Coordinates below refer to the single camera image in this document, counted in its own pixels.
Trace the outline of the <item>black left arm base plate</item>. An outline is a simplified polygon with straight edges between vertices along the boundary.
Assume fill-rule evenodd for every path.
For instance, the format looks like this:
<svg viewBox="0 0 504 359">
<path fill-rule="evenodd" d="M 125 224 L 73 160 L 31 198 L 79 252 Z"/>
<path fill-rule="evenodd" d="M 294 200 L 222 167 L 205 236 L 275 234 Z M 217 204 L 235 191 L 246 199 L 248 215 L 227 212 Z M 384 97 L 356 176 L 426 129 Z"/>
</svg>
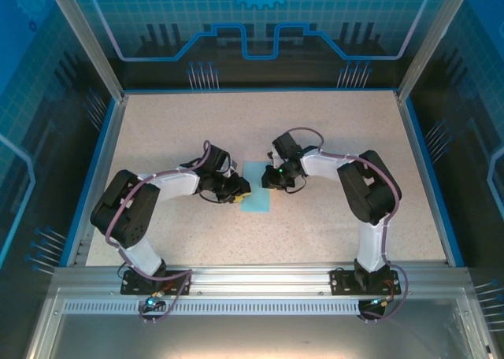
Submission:
<svg viewBox="0 0 504 359">
<path fill-rule="evenodd" d="M 154 281 L 141 277 L 137 272 L 129 269 L 122 275 L 120 293 L 122 295 L 151 295 L 162 291 L 165 295 L 177 295 L 182 290 L 182 295 L 189 295 L 190 280 L 185 276 L 169 281 Z"/>
</svg>

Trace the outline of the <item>brushed metal panel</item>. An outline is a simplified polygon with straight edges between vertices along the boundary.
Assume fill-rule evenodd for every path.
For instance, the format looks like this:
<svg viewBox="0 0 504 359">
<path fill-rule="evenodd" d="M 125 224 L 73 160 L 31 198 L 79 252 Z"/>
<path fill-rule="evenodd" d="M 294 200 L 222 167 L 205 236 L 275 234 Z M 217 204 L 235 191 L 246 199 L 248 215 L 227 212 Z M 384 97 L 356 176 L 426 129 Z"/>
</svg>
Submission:
<svg viewBox="0 0 504 359">
<path fill-rule="evenodd" d="M 25 359 L 504 359 L 476 303 L 409 300 L 391 319 L 339 315 L 330 299 L 186 299 L 158 323 L 129 301 L 46 303 Z"/>
</svg>

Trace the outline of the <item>light blue paper sheet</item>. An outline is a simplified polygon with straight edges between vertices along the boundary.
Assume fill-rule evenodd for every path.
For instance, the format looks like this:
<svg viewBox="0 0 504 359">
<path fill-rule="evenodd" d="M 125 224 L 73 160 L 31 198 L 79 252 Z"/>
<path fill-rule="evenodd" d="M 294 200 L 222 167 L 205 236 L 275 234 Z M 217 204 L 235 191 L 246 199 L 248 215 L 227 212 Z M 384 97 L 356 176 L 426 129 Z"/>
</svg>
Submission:
<svg viewBox="0 0 504 359">
<path fill-rule="evenodd" d="M 246 161 L 243 177 L 249 182 L 251 193 L 241 202 L 241 211 L 246 213 L 268 213 L 270 211 L 270 190 L 262 187 L 261 178 L 265 173 L 266 161 Z"/>
</svg>

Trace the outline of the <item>aluminium side rail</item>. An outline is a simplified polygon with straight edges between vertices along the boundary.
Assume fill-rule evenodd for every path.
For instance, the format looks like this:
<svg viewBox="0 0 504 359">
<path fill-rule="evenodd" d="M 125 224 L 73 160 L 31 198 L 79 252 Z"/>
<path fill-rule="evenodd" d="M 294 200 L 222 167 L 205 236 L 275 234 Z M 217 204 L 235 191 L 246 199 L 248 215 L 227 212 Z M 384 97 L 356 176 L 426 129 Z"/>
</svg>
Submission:
<svg viewBox="0 0 504 359">
<path fill-rule="evenodd" d="M 446 262 L 450 267 L 464 267 L 465 262 L 461 255 L 453 224 L 449 217 L 413 104 L 409 97 L 402 100 L 398 93 L 395 94 L 395 98 L 435 227 L 443 247 Z"/>
<path fill-rule="evenodd" d="M 60 267 L 72 267 L 76 263 L 81 241 L 94 234 L 95 227 L 90 222 L 91 212 L 106 188 L 127 104 L 128 97 L 124 96 L 121 102 L 113 99 L 107 109 L 59 261 Z"/>
</svg>

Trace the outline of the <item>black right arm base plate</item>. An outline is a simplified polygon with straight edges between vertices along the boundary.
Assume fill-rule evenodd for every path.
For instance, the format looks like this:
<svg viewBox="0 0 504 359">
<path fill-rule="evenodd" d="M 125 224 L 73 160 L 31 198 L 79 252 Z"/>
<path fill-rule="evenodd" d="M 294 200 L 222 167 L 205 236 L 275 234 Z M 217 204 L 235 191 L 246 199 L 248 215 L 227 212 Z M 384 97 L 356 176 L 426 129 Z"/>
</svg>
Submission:
<svg viewBox="0 0 504 359">
<path fill-rule="evenodd" d="M 389 268 L 371 273 L 337 268 L 329 272 L 329 286 L 333 296 L 402 294 L 398 273 Z"/>
</svg>

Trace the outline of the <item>aluminium mounting rail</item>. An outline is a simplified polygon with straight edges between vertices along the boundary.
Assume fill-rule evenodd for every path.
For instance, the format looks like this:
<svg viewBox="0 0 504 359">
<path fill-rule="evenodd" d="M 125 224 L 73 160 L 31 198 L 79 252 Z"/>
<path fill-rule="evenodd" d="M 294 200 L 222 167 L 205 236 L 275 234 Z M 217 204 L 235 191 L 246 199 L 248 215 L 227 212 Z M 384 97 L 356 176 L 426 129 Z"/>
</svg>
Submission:
<svg viewBox="0 0 504 359">
<path fill-rule="evenodd" d="M 450 267 L 443 261 L 400 261 L 409 279 L 409 296 L 456 298 L 469 292 L 472 280 L 467 268 Z M 352 269 L 350 262 L 287 265 L 195 266 L 191 277 L 191 298 L 329 298 L 329 272 Z M 49 294 L 75 298 L 116 298 L 120 279 L 117 268 L 57 268 Z"/>
</svg>

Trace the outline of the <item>aluminium frame post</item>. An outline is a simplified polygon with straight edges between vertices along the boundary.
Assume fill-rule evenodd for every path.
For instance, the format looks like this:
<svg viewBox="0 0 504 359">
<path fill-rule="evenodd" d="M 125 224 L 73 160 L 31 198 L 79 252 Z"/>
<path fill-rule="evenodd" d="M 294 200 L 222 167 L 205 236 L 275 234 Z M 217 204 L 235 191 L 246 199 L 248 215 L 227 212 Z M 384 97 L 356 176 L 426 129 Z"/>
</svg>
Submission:
<svg viewBox="0 0 504 359">
<path fill-rule="evenodd" d="M 410 96 L 415 84 L 420 79 L 422 72 L 425 70 L 440 41 L 447 33 L 463 2 L 464 0 L 443 1 L 439 12 L 433 20 L 396 92 L 396 99 L 399 104 L 406 103 L 406 99 Z"/>
<path fill-rule="evenodd" d="M 90 58 L 108 92 L 117 102 L 123 102 L 124 90 L 77 1 L 55 0 L 55 2 Z"/>
</svg>

